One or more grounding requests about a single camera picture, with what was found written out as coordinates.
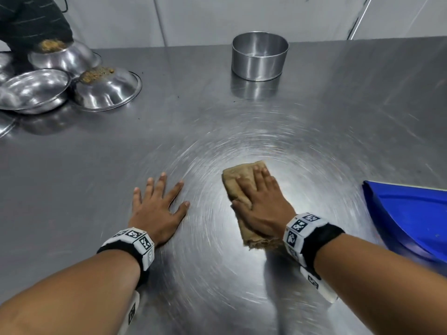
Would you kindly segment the wrist marker band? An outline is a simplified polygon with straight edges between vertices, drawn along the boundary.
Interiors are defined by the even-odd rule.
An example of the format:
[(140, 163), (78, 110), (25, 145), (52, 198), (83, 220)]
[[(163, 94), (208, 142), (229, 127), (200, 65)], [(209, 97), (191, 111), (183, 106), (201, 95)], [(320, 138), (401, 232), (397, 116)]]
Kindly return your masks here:
[(299, 272), (329, 303), (338, 299), (336, 292), (316, 272), (316, 253), (344, 234), (344, 230), (314, 214), (298, 214), (286, 225), (283, 243), (288, 255), (298, 264)]
[(138, 288), (145, 285), (149, 277), (149, 267), (155, 257), (155, 244), (147, 232), (135, 227), (119, 231), (106, 240), (97, 253), (108, 250), (120, 250), (130, 254), (139, 264), (140, 276), (137, 286), (132, 294), (126, 315), (122, 321), (117, 335), (126, 335), (126, 332), (137, 312), (140, 304)]

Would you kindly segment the right wrist marker band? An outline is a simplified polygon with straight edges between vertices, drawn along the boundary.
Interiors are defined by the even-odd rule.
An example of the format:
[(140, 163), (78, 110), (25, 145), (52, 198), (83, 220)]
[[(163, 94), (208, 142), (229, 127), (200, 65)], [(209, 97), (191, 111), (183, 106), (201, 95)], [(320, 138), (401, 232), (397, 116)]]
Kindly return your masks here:
[(288, 255), (298, 264), (299, 272), (329, 303), (338, 299), (336, 292), (316, 272), (316, 253), (344, 234), (344, 230), (314, 214), (298, 214), (286, 225), (283, 243)]

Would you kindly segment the person's right hand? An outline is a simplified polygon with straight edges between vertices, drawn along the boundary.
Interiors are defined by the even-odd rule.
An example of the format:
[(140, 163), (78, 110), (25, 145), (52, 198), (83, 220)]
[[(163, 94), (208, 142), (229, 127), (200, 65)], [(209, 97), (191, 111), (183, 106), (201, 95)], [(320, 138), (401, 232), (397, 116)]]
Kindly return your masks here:
[(253, 189), (246, 178), (236, 178), (238, 186), (252, 204), (251, 220), (245, 222), (260, 234), (282, 239), (286, 225), (296, 216), (296, 212), (283, 193), (280, 200), (271, 197), (271, 174), (267, 168), (263, 168), (262, 173), (265, 179), (265, 191), (262, 192)]

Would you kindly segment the person's left forearm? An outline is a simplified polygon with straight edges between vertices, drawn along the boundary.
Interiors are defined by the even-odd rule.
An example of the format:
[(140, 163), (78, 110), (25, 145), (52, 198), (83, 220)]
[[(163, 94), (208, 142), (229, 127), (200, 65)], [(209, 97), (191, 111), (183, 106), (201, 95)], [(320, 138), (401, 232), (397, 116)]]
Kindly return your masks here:
[(130, 254), (108, 250), (0, 305), (0, 335), (117, 335), (140, 278)]

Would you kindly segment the brown food residue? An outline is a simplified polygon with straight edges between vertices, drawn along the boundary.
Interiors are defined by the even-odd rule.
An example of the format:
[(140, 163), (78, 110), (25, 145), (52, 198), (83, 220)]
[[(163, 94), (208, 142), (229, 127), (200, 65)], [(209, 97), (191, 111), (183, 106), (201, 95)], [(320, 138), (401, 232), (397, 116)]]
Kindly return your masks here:
[(97, 66), (83, 72), (79, 77), (79, 81), (83, 84), (93, 84), (94, 82), (108, 77), (114, 73), (115, 68)]
[(37, 45), (38, 50), (44, 54), (59, 52), (67, 47), (67, 43), (59, 39), (45, 39)]

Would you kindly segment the person's left hand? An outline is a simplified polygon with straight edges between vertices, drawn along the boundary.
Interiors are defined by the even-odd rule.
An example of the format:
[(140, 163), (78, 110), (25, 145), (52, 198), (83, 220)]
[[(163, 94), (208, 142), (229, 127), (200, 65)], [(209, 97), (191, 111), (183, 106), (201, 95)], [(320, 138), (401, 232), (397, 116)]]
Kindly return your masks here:
[(171, 220), (170, 206), (181, 192), (184, 182), (180, 180), (172, 189), (165, 192), (165, 206), (155, 205), (155, 184), (157, 180), (148, 178), (144, 191), (141, 191), (142, 206), (140, 210), (133, 214), (128, 223), (128, 227), (135, 227), (147, 232), (156, 247), (160, 247), (168, 242), (175, 234), (180, 224), (173, 224)]

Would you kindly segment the upturned steel bowl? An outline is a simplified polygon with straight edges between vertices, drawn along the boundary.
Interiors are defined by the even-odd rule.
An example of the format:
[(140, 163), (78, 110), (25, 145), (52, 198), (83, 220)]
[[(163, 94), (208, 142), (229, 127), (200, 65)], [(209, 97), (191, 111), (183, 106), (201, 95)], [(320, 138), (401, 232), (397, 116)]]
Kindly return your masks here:
[(75, 40), (65, 43), (68, 46), (65, 50), (47, 54), (40, 52), (37, 44), (28, 53), (28, 61), (35, 69), (62, 70), (73, 78), (101, 65), (101, 56), (93, 52), (86, 44)]
[(124, 68), (93, 84), (83, 84), (79, 77), (72, 83), (72, 100), (83, 111), (103, 112), (126, 105), (142, 90), (141, 78)]

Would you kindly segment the left wrist marker band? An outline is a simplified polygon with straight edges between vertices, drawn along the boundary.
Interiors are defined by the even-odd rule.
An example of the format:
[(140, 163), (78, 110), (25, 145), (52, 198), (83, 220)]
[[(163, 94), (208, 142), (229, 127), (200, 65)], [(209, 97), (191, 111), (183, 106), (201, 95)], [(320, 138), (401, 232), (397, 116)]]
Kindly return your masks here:
[(155, 257), (155, 244), (147, 232), (135, 227), (119, 231), (106, 240), (97, 253), (108, 250), (120, 250), (130, 254), (139, 264), (140, 276), (137, 286), (132, 294), (126, 315), (122, 321), (117, 335), (126, 335), (126, 332), (137, 312), (140, 304), (138, 288), (145, 285), (149, 277), (149, 267)]

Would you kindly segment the upright steel bowl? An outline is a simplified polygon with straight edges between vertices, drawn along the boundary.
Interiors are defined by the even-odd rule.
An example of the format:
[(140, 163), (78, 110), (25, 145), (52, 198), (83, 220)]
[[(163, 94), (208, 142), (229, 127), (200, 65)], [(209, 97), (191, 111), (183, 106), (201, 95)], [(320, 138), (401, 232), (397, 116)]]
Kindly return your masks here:
[(52, 111), (68, 100), (72, 77), (57, 69), (39, 69), (0, 85), (0, 110), (33, 115)]

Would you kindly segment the person's right forearm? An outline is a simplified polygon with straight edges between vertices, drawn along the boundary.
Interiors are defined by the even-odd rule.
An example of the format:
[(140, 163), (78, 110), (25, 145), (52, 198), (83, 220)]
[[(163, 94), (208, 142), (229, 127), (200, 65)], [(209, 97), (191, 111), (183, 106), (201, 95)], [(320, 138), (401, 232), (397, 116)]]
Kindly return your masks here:
[(373, 334), (447, 335), (446, 277), (345, 233), (314, 268)]

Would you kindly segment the round steel container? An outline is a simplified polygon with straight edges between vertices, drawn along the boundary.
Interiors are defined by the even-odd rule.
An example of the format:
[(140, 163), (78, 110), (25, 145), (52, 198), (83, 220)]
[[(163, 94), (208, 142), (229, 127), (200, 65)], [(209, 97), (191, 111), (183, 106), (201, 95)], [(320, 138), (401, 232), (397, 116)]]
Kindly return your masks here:
[(288, 41), (278, 34), (239, 34), (232, 41), (232, 72), (252, 82), (275, 79), (282, 74), (288, 49)]

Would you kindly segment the blue plastic dustpan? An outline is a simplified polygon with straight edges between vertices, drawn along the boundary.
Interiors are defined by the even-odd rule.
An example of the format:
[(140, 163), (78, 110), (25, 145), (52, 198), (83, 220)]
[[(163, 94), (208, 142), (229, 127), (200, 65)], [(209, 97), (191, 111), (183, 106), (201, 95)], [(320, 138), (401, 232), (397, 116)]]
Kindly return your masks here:
[(394, 243), (447, 264), (447, 189), (365, 180), (368, 213)]

